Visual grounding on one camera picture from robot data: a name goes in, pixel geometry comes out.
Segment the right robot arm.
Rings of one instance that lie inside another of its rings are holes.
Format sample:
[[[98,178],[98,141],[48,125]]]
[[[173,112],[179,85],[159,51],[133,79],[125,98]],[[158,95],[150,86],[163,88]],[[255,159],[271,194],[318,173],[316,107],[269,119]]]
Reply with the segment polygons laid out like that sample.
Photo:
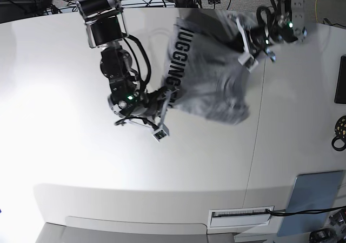
[[[115,124],[123,125],[138,119],[149,125],[154,133],[167,133],[164,118],[172,91],[164,86],[147,92],[151,65],[139,39],[127,31],[121,0],[73,1],[84,20],[89,46],[102,50],[100,68],[111,90],[108,102],[113,113],[120,117]],[[131,40],[139,48],[147,66],[145,78],[142,78],[140,69],[132,68],[138,59],[133,50],[127,51],[121,46],[122,40]]]

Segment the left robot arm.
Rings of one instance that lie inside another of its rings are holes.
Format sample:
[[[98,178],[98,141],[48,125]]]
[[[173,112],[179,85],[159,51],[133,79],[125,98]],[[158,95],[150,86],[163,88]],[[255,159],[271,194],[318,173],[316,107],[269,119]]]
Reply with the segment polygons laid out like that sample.
[[[250,69],[258,64],[257,57],[264,53],[276,61],[270,47],[279,44],[291,44],[305,39],[304,0],[270,0],[271,11],[267,6],[256,10],[257,26],[245,24],[243,16],[231,16],[242,38],[243,53],[238,62]]]

